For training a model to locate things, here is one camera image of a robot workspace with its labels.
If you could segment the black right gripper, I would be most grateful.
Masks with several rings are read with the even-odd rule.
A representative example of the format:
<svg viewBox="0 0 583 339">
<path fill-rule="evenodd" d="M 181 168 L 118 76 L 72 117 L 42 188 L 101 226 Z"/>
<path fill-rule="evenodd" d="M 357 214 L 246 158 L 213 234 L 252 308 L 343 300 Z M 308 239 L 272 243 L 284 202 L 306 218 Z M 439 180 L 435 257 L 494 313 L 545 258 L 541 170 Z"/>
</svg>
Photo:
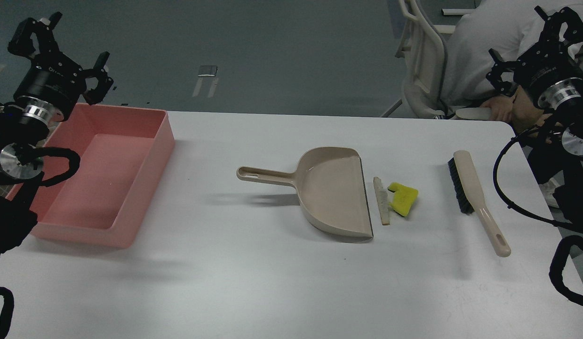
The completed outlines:
<svg viewBox="0 0 583 339">
<path fill-rule="evenodd" d="M 560 89 L 573 88 L 583 97 L 583 71 L 569 55 L 568 48 L 583 42 L 583 21 L 573 9 L 547 15 L 536 6 L 544 26 L 538 41 L 515 61 L 504 61 L 494 48 L 488 50 L 494 61 L 486 78 L 500 94 L 511 96 L 522 87 L 529 97 L 551 97 Z"/>
</svg>

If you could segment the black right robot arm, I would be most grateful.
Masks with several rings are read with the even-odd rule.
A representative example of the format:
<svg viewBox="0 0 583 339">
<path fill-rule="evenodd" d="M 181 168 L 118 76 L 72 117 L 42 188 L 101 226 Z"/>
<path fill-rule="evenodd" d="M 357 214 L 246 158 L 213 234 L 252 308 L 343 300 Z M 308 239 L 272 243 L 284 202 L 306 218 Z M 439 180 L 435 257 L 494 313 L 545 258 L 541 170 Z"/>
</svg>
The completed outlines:
<svg viewBox="0 0 583 339">
<path fill-rule="evenodd" d="M 494 65 L 487 80 L 503 95 L 523 88 L 537 109 L 549 110 L 551 116 L 540 126 L 526 129 L 513 137 L 502 149 L 493 167 L 493 183 L 508 208 L 532 219 L 574 232 L 561 240 L 550 264 L 550 282 L 569 301 L 583 306 L 583 295 L 564 284 L 563 271 L 573 247 L 583 251 L 583 71 L 569 55 L 572 45 L 583 42 L 583 21 L 568 7 L 547 14 L 535 7 L 544 23 L 538 41 L 518 56 L 506 61 L 495 49 L 489 53 Z M 565 184 L 554 192 L 566 222 L 545 219 L 511 201 L 498 184 L 500 161 L 513 144 L 536 134 L 532 141 L 535 153 L 551 152 L 559 157 L 559 169 L 567 176 Z"/>
</svg>

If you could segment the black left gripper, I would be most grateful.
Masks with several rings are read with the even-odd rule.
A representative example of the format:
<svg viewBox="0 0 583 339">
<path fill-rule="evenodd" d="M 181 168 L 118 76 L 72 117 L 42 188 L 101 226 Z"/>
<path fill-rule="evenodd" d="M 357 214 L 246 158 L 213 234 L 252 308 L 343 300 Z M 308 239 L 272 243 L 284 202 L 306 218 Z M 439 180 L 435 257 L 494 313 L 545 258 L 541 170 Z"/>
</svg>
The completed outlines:
<svg viewBox="0 0 583 339">
<path fill-rule="evenodd" d="M 57 109 L 72 109 L 80 98 L 88 105 L 101 103 L 112 88 L 113 78 L 106 70 L 109 52 L 99 54 L 92 68 L 83 69 L 59 49 L 53 30 L 62 17 L 62 12 L 55 12 L 18 24 L 8 51 L 27 58 L 31 66 L 14 92 L 14 101 L 34 98 Z"/>
</svg>

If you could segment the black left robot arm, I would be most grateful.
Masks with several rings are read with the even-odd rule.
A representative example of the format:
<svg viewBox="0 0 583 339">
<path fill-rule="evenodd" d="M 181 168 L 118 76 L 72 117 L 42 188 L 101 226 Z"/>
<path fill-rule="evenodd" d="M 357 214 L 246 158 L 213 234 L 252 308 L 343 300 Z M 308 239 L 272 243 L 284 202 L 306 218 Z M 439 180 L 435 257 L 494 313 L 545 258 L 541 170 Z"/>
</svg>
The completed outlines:
<svg viewBox="0 0 583 339">
<path fill-rule="evenodd" d="M 12 199 L 0 195 L 0 258 L 22 245 L 37 225 L 31 205 L 38 189 L 65 182 L 80 167 L 80 155 L 72 149 L 38 147 L 48 138 L 50 123 L 68 120 L 79 98 L 101 103 L 113 86 L 106 68 L 109 52 L 83 69 L 59 49 L 53 30 L 61 17 L 58 11 L 27 18 L 8 43 L 9 53 L 27 58 L 31 66 L 12 101 L 0 102 L 0 186 L 21 186 Z"/>
</svg>

